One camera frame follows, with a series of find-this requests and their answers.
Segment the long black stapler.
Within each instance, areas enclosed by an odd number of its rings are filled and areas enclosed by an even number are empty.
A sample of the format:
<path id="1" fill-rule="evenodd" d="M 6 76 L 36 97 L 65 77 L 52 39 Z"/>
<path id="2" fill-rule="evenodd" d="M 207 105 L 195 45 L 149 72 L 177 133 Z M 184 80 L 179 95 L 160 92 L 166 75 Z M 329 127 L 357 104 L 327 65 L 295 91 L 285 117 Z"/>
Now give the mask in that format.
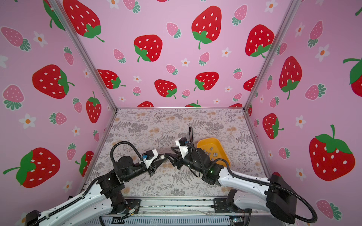
<path id="1" fill-rule="evenodd" d="M 194 145 L 194 138 L 193 138 L 193 128 L 189 127 L 189 142 Z"/>

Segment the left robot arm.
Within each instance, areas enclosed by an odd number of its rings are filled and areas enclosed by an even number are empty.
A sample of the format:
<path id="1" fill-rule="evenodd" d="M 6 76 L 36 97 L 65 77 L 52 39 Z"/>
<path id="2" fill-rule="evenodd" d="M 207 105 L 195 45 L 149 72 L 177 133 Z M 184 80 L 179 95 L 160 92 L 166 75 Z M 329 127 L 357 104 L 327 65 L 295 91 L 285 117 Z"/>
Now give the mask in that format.
<path id="1" fill-rule="evenodd" d="M 128 205 L 121 192 L 125 183 L 144 173 L 153 176 L 166 160 L 157 150 L 147 151 L 138 163 L 123 156 L 114 162 L 113 170 L 97 177 L 82 193 L 47 211 L 28 213 L 25 225 L 78 226 L 105 214 L 120 213 Z"/>

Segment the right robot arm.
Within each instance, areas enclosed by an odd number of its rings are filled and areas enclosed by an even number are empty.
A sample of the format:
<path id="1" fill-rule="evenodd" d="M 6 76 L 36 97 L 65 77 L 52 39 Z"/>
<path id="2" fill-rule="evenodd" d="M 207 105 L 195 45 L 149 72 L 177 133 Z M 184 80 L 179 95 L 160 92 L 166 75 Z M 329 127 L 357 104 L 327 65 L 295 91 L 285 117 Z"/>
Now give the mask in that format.
<path id="1" fill-rule="evenodd" d="M 201 148 L 195 148 L 186 138 L 176 140 L 172 153 L 166 157 L 177 169 L 190 168 L 209 185 L 230 187 L 252 194 L 261 200 L 276 219 L 293 224 L 298 219 L 305 223 L 316 223 L 317 213 L 312 205 L 297 194 L 286 181 L 278 175 L 271 178 L 252 177 L 231 170 L 230 164 L 223 158 L 211 160 Z"/>

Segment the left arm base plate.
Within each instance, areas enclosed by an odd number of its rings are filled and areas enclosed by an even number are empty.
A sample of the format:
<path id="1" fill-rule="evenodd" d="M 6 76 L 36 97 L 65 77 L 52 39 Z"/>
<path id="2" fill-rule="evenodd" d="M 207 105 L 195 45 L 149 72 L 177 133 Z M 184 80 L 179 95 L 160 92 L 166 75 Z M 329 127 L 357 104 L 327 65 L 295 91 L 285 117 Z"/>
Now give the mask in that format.
<path id="1" fill-rule="evenodd" d="M 111 214 L 127 214 L 129 211 L 134 210 L 134 213 L 138 213 L 141 199 L 126 199 L 120 202 L 111 211 Z"/>

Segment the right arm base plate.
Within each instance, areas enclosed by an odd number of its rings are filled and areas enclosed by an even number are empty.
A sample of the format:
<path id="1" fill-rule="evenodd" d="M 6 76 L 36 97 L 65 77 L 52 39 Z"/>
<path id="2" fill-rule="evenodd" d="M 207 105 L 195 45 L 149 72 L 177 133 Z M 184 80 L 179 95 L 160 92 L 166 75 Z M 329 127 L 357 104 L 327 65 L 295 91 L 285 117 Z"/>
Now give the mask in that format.
<path id="1" fill-rule="evenodd" d="M 241 209 L 234 203 L 228 202 L 226 198 L 215 198 L 211 208 L 215 213 L 252 213 L 252 209 Z"/>

